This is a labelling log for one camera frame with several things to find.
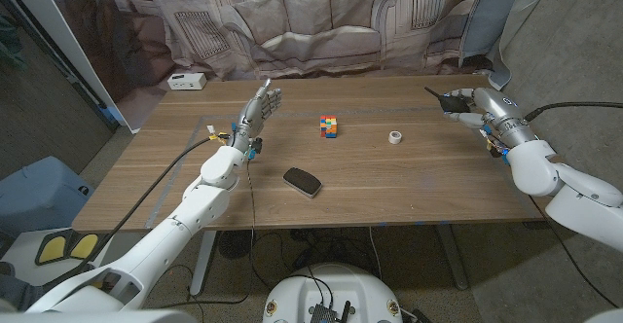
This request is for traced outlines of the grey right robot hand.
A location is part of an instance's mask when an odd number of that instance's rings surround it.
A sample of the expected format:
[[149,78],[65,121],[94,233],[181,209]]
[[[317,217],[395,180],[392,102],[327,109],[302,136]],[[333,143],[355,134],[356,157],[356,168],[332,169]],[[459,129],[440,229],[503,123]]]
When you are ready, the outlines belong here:
[[469,128],[491,125],[509,148],[536,140],[516,103],[492,88],[458,89],[439,96],[444,114]]

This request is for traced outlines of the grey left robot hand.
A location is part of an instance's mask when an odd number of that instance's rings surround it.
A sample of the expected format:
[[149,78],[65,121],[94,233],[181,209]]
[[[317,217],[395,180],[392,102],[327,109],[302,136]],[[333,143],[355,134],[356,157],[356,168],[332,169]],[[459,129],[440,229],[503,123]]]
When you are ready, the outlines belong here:
[[282,99],[281,89],[270,90],[271,83],[271,79],[267,79],[241,109],[233,134],[227,141],[228,146],[245,153],[251,140],[259,136],[265,120],[278,109]]

